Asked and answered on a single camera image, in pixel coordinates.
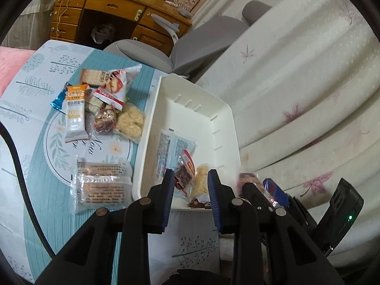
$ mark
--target chair backrest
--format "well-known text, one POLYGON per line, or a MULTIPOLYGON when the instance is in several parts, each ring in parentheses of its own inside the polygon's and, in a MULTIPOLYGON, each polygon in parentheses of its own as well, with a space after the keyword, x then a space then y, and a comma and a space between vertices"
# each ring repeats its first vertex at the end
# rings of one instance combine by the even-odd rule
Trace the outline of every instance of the chair backrest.
POLYGON ((184 74, 192 65, 226 50, 247 29, 248 25, 238 19, 213 17, 181 37, 174 45, 170 56, 173 72, 184 74))
POLYGON ((267 11, 272 7, 266 5, 260 1, 250 1, 244 6, 243 11, 241 12, 245 21, 252 26, 261 16, 263 16, 267 11))

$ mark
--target gray office chair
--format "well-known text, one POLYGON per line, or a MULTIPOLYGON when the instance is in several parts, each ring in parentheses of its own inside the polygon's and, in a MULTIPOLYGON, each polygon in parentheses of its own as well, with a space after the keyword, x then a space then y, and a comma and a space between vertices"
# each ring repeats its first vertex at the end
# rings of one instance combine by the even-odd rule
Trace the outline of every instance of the gray office chair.
POLYGON ((160 16, 151 16, 173 39, 170 57, 150 45, 131 39, 116 41, 104 51, 129 57, 166 73, 189 75, 204 61, 226 50, 248 29, 248 25, 238 19, 216 16, 178 39, 177 27, 160 16))
POLYGON ((266 5, 260 1, 249 1, 246 6, 244 6, 241 12, 244 20, 252 26, 261 16, 263 16, 267 11, 269 11, 272 6, 266 5))

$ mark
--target pink blanket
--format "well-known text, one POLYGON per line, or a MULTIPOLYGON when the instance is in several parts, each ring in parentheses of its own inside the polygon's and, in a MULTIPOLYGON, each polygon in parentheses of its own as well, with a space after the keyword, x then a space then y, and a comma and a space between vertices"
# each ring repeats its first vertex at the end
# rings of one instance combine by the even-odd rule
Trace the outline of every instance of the pink blanket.
POLYGON ((0 97, 34 50, 0 47, 0 97))

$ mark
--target black cable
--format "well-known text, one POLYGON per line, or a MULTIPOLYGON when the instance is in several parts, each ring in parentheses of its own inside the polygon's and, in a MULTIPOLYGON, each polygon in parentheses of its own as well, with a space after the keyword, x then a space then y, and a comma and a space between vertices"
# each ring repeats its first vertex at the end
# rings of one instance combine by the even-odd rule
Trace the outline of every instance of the black cable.
POLYGON ((45 250, 47 251, 49 256, 53 259, 56 254, 54 253, 53 249, 51 248, 50 244, 48 243, 48 240, 46 239, 46 237, 45 237, 45 235, 41 229, 41 226, 39 225, 36 214, 33 210, 32 202, 30 201, 28 190, 26 188, 24 175, 22 173, 20 158, 19 158, 19 155, 17 153, 16 146, 14 145, 14 142, 12 140, 11 135, 9 134, 9 132, 7 131, 7 129, 5 128, 5 126, 1 122, 0 122, 0 135, 4 139, 6 145, 8 146, 9 151, 11 152, 12 160, 14 163, 14 168, 16 170, 17 179, 18 179, 19 185, 20 185, 22 198, 24 199, 26 210, 28 211, 28 214, 29 214, 29 217, 33 223, 34 229, 35 229, 42 245, 44 246, 45 250))

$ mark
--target white plastic bin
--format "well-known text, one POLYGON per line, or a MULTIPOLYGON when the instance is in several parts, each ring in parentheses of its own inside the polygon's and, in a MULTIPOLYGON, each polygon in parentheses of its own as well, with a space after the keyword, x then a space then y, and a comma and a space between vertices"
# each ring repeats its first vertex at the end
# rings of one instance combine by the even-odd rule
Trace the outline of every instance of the white plastic bin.
MULTIPOLYGON (((217 169, 222 184, 236 185, 240 157, 229 105, 195 84, 177 76, 162 77, 149 108, 133 175, 133 199, 147 196, 157 183, 152 177, 161 130, 174 130, 195 140, 195 168, 208 163, 217 169)), ((173 197, 172 209, 189 210, 185 199, 173 197)))

